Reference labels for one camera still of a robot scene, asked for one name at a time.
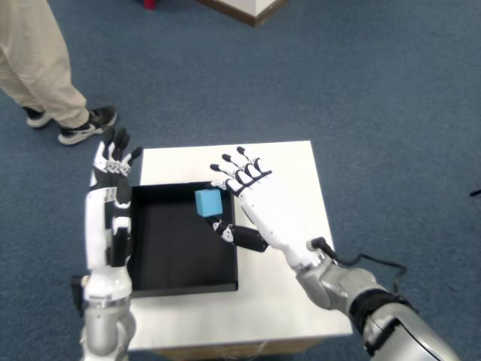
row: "blue carpet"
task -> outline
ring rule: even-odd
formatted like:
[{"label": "blue carpet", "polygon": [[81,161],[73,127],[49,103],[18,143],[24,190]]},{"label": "blue carpet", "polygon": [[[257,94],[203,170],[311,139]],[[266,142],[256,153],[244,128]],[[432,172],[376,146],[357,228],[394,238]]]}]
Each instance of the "blue carpet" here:
[{"label": "blue carpet", "polygon": [[[481,187],[479,0],[291,0],[260,29],[187,0],[50,3],[74,84],[118,107],[133,144],[312,140],[338,251],[406,263],[405,295],[481,359],[481,199],[467,197]],[[85,270],[98,139],[61,147],[3,94],[0,109],[0,358],[78,359],[68,277]],[[368,357],[354,335],[264,359]]]}]

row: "person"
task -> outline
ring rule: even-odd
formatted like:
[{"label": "person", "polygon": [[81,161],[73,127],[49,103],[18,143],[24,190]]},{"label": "person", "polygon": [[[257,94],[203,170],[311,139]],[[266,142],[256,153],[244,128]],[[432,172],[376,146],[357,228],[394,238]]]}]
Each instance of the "person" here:
[{"label": "person", "polygon": [[72,85],[67,46],[47,0],[0,0],[0,87],[25,110],[32,128],[55,120],[65,145],[116,121],[111,106],[87,110]]}]

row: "black band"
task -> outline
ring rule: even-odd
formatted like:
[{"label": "black band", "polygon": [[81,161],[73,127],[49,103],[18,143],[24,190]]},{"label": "black band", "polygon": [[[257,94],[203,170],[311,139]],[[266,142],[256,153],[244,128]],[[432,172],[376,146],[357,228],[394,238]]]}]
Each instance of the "black band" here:
[{"label": "black band", "polygon": [[368,316],[389,303],[400,303],[414,309],[403,296],[395,295],[385,290],[369,290],[354,300],[349,314],[351,315],[352,323],[354,323],[361,335]]},{"label": "black band", "polygon": [[123,267],[126,265],[129,236],[129,231],[125,228],[119,228],[117,234],[113,235],[112,246],[108,248],[108,263],[112,267]]}]

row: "white tabletop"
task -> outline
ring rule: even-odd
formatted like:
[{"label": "white tabletop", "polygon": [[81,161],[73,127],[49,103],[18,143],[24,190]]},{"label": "white tabletop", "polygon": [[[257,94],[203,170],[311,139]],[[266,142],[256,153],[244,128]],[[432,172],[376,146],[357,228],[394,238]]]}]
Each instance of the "white tabletop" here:
[{"label": "white tabletop", "polygon": [[[306,229],[332,245],[316,163],[309,141],[245,144],[284,180],[305,215]],[[141,185],[211,181],[235,146],[146,149]],[[252,226],[235,205],[235,222]],[[137,332],[130,349],[161,349],[295,338],[328,338],[352,333],[347,317],[316,307],[306,296],[281,252],[237,249],[239,290],[134,299]]]}]

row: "shoe sole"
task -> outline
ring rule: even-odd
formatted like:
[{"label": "shoe sole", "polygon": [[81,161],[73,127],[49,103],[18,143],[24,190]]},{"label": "shoe sole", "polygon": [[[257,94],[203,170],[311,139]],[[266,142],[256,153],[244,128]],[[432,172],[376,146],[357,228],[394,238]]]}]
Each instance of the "shoe sole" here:
[{"label": "shoe sole", "polygon": [[[116,120],[117,120],[117,113],[114,114],[112,120],[106,126],[112,126],[113,124],[115,124]],[[62,134],[59,134],[59,142],[62,143],[63,145],[75,145],[77,143],[80,143],[81,141],[85,141],[86,139],[90,138],[93,135],[103,134],[104,128],[106,126],[98,128],[94,132],[77,133],[73,137],[68,137],[68,138],[64,137]]]},{"label": "shoe sole", "polygon": [[50,118],[48,114],[44,114],[40,119],[31,119],[27,117],[27,126],[34,129],[40,129],[44,128],[51,120],[53,119]]}]

